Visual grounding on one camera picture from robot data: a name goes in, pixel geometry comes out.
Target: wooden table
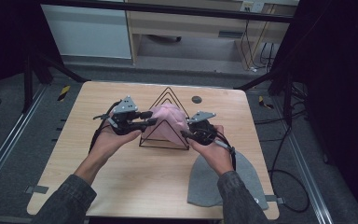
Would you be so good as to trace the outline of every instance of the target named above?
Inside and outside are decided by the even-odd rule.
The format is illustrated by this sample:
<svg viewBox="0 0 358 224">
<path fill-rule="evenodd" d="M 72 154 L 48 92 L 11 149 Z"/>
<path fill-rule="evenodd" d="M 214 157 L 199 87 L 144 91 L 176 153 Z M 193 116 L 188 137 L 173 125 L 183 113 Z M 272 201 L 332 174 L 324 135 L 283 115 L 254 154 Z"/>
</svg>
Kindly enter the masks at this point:
<svg viewBox="0 0 358 224">
<path fill-rule="evenodd" d="M 112 103 L 130 95 L 144 112 L 167 88 L 162 85 L 87 82 L 83 85 L 62 134 L 38 183 L 46 194 L 34 193 L 28 212 L 36 214 L 48 197 L 87 157 L 90 140 L 100 125 L 92 118 Z M 254 121 L 243 91 L 171 86 L 189 116 L 198 110 L 214 112 L 212 124 L 223 124 L 230 144 L 255 167 L 264 192 L 273 194 Z M 193 96 L 202 103 L 194 104 Z M 223 217 L 221 206 L 198 207 L 186 202 L 189 175 L 199 154 L 193 150 L 139 147 L 139 139 L 123 146 L 98 173 L 92 187 L 98 193 L 87 216 L 97 217 Z M 276 203 L 268 203 L 269 219 L 279 216 Z"/>
</svg>

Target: gray fabric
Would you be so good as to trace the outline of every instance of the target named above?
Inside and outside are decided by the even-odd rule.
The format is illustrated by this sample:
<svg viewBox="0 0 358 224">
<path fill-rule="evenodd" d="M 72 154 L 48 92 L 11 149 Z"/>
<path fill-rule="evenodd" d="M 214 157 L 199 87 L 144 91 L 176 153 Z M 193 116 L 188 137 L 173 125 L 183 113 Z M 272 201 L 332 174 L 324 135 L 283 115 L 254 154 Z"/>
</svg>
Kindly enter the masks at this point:
<svg viewBox="0 0 358 224">
<path fill-rule="evenodd" d="M 260 207 L 265 210 L 269 208 L 266 197 L 253 165 L 239 152 L 236 155 L 237 173 L 245 183 L 246 188 L 258 201 Z M 220 196 L 216 183 L 219 176 L 208 165 L 207 161 L 199 156 L 194 162 L 188 184 L 187 202 L 198 206 L 211 207 L 222 205 L 223 200 Z"/>
</svg>

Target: black wire frame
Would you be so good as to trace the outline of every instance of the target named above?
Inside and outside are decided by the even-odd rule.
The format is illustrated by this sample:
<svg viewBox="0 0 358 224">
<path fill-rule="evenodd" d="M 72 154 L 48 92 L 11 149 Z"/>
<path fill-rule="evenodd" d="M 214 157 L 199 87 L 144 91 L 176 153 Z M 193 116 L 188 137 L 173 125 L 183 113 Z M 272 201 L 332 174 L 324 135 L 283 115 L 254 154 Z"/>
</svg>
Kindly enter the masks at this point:
<svg viewBox="0 0 358 224">
<path fill-rule="evenodd" d="M 182 103 L 179 101 L 178 97 L 176 96 L 175 92 L 173 91 L 173 89 L 171 87 L 167 87 L 157 98 L 157 100 L 150 106 L 149 109 L 151 109 L 153 106 L 157 106 L 157 105 L 163 105 L 166 102 L 169 102 L 170 104 L 173 105 L 172 101 L 170 100 L 170 98 L 168 98 L 167 96 L 170 96 L 172 101 L 174 102 L 174 104 L 176 106 L 178 106 L 180 109 L 182 109 L 185 113 L 186 113 L 186 119 L 189 119 L 189 115 L 187 113 L 187 111 L 185 110 L 185 107 L 182 105 Z M 139 147 L 157 147 L 157 146 L 146 146 L 145 142 L 146 141 L 155 141 L 155 142 L 167 142 L 170 143 L 170 141 L 168 140 L 162 140 L 162 139 L 153 139 L 153 138 L 149 138 L 150 135 L 162 124 L 162 123 L 166 123 L 168 124 L 168 126 L 171 128 L 171 130 L 176 134 L 176 136 L 178 137 L 178 139 L 181 140 L 181 142 L 183 143 L 182 147 L 160 147 L 159 148 L 169 148 L 169 149 L 184 149 L 184 150 L 189 150 L 189 145 L 187 141 L 184 141 L 183 138 L 180 137 L 180 134 L 177 133 L 175 131 L 175 129 L 172 127 L 172 125 L 166 120 L 164 119 L 162 122 L 160 122 L 156 127 L 154 127 L 154 129 L 152 130 L 152 132 L 150 132 L 150 134 L 143 138 L 141 135 L 141 139 L 139 141 Z"/>
</svg>

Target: gray floor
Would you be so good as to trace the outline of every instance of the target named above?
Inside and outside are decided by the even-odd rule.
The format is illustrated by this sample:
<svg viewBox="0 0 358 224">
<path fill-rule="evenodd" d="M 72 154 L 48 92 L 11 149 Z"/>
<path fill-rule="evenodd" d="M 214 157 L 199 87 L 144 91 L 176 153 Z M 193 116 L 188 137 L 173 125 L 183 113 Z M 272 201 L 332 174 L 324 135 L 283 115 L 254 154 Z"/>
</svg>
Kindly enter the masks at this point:
<svg viewBox="0 0 358 224">
<path fill-rule="evenodd" d="M 83 77 L 112 81 L 143 83 L 163 83 L 176 85 L 215 86 L 231 89 L 255 77 L 265 70 L 245 71 L 240 56 L 232 41 L 183 38 L 176 43 L 160 37 L 145 37 L 139 51 L 137 64 L 100 60 L 99 63 L 76 65 L 69 59 L 68 67 Z M 25 194 L 27 186 L 35 185 L 43 172 L 48 157 L 59 137 L 64 121 L 72 108 L 81 84 L 53 71 L 54 81 L 47 86 L 46 95 L 24 129 L 21 138 L 13 147 L 0 171 L 0 217 L 30 218 L 26 212 L 31 195 Z M 0 146 L 14 126 L 22 109 L 21 75 L 0 81 Z M 65 100 L 58 102 L 57 97 L 64 85 L 70 85 Z M 282 96 L 270 97 L 267 94 L 269 83 L 258 85 L 247 91 L 248 101 L 254 120 L 275 119 L 278 117 L 277 105 Z M 268 109 L 258 104 L 263 96 L 266 104 L 274 104 Z M 295 111 L 302 110 L 297 105 Z M 284 128 L 281 122 L 256 125 L 257 134 L 267 167 L 270 168 L 280 141 L 266 141 L 282 138 Z M 323 153 L 306 116 L 294 119 L 292 134 L 296 137 L 301 151 L 319 187 L 324 202 L 334 223 L 358 223 L 358 205 L 342 180 L 336 167 L 323 162 Z M 296 166 L 293 149 L 285 141 L 277 161 L 277 167 L 290 172 L 297 178 L 301 175 Z M 277 194 L 294 208 L 302 208 L 306 198 L 301 187 L 286 175 L 274 175 Z M 301 214 L 292 212 L 279 205 L 280 217 L 273 223 L 319 223 L 314 207 Z"/>
</svg>

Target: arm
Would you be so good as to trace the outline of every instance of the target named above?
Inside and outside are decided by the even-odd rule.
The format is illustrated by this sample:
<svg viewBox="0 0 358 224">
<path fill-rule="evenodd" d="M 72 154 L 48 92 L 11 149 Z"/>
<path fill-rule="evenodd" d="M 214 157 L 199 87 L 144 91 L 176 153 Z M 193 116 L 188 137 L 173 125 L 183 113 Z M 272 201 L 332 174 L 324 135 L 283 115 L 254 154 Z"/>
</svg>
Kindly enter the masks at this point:
<svg viewBox="0 0 358 224">
<path fill-rule="evenodd" d="M 141 131 L 116 135 L 112 129 L 103 129 L 88 157 L 48 198 L 32 223 L 83 223 L 87 210 L 97 196 L 91 188 L 95 176 L 121 146 L 139 134 Z"/>
<path fill-rule="evenodd" d="M 223 133 L 223 126 L 214 127 Z M 216 143 L 203 146 L 191 139 L 188 139 L 188 142 L 219 175 L 217 187 L 223 198 L 225 223 L 268 223 L 263 210 L 234 171 L 228 151 Z"/>
</svg>

